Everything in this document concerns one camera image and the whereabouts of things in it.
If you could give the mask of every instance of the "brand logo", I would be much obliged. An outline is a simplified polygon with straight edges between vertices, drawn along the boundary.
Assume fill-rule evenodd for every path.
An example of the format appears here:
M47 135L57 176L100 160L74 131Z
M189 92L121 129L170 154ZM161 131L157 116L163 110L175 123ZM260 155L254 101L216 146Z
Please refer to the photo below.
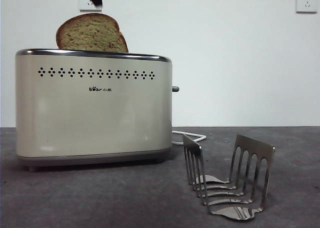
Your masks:
M90 92L112 92L111 88L97 88L96 86L89 87Z

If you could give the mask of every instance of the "bread crust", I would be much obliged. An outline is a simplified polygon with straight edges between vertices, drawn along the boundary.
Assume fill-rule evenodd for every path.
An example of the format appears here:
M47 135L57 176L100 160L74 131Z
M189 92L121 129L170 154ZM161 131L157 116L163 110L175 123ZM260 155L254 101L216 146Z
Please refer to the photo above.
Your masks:
M55 40L56 40L56 44L59 47L59 49L64 49L67 50L69 49L67 45L65 45L63 43L63 39L65 38L65 34L64 31L68 26L72 26L73 24L79 24L81 23L81 21L83 19L94 19L94 18L101 18L101 19L105 19L106 21L109 21L113 24L113 26L115 27L116 31L117 31L117 35L119 36L118 39L121 40L121 42L123 43L123 45L125 46L125 50L121 50L121 52L129 52L128 50L128 46L127 46L127 42L123 36L123 34L120 32L120 28L119 28L119 24L118 22L112 18L109 15L106 14L101 14L101 13L86 13L86 14L81 14L78 16L75 16L73 18L68 19L66 22L64 22L56 31L56 35L55 35ZM110 47L105 47L104 50L101 50L103 52L107 52L110 49Z

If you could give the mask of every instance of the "white wall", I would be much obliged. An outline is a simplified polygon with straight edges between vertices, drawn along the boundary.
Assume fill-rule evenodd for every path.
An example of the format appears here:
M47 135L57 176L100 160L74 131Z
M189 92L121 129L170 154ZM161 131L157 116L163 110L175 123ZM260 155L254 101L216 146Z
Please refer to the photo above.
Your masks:
M174 126L320 125L320 14L295 0L103 0L132 53L172 59ZM57 48L78 0L1 0L1 125L15 126L15 53Z

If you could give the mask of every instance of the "toaster base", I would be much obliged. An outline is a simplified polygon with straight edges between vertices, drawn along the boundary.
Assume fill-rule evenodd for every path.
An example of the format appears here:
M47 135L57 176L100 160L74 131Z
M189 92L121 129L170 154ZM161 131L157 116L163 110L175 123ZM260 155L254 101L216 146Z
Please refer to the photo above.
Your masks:
M129 162L139 160L164 160L171 147L161 150L122 152L110 154L87 154L47 157L25 157L17 155L19 162L29 167L72 166L99 163Z

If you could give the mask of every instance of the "toaster lever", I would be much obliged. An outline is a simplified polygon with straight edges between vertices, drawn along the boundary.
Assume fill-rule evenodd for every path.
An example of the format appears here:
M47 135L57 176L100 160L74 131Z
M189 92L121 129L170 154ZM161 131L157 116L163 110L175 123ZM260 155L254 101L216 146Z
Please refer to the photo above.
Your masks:
M172 92L178 92L180 88L178 86L172 86Z

